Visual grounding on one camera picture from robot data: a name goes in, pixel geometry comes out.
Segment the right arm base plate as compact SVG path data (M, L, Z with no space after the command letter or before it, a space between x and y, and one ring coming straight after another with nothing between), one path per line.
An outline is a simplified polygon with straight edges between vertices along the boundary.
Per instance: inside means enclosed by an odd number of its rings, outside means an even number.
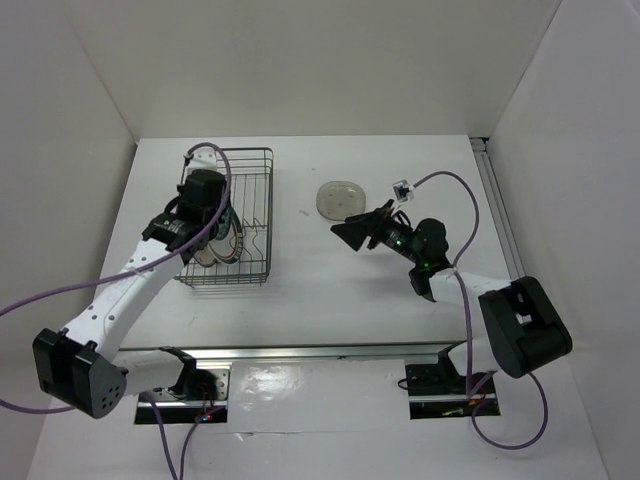
M454 419L500 416L500 407L492 380L485 383L471 399L466 397L465 379L447 376L436 364L408 364L397 386L408 394L412 420Z

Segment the teal red ring plate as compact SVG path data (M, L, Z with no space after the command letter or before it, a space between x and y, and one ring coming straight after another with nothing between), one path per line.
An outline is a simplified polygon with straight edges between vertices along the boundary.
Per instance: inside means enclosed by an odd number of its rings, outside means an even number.
M240 261L244 251L244 240L239 235L230 235L223 240L213 240L208 244L218 262L232 265Z

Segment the clear glass square plate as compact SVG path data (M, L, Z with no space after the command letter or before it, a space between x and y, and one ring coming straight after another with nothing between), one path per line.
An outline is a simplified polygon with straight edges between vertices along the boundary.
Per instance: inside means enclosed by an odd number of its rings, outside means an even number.
M326 182L317 191L316 209L327 220L344 221L347 217L365 212L366 193L354 182Z

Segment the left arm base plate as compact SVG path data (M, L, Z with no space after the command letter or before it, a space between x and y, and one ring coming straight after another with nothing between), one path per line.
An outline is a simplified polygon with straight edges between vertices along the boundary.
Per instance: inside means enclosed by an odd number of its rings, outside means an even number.
M198 359L196 366L208 375L188 393L177 394L169 387L154 387L148 397L156 404L166 425L188 425L205 415L204 424L223 424L228 418L232 376L229 361Z

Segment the blue floral green plate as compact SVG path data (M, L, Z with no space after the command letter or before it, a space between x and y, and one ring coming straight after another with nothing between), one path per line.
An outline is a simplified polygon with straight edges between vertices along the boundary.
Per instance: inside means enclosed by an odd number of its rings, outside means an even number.
M244 251L244 228L237 213L228 207L219 223L219 231L211 244L211 251L218 262L237 263Z

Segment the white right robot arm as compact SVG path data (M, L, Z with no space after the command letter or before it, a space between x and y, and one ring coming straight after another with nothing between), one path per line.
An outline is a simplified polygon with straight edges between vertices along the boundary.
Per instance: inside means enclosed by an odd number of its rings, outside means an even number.
M447 258L445 225L436 219L411 228L363 214L331 232L355 251L388 247L413 264L408 277L418 296L463 309L470 338L451 348L436 369L438 384L448 392L460 391L471 373L502 371L521 378L573 350L567 327L536 278L501 280L457 270Z

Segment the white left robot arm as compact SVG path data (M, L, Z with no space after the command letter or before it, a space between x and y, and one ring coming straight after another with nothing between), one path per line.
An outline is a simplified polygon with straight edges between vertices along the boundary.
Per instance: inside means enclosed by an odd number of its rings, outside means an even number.
M366 343L388 338L381 291L361 286L340 257L292 255L274 287L211 287L172 293L175 277L218 232L230 178L191 173L144 230L124 269L58 331L33 342L41 389L88 416L108 415L126 396L156 388L176 399L212 385L189 349L213 342L249 347Z

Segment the orange sunburst white plate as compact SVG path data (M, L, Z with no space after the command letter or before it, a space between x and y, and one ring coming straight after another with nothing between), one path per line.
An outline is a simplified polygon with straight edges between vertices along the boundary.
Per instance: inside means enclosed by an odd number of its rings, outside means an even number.
M218 262L218 258L209 245L205 245L202 249L198 250L194 254L193 259L203 268L211 268Z

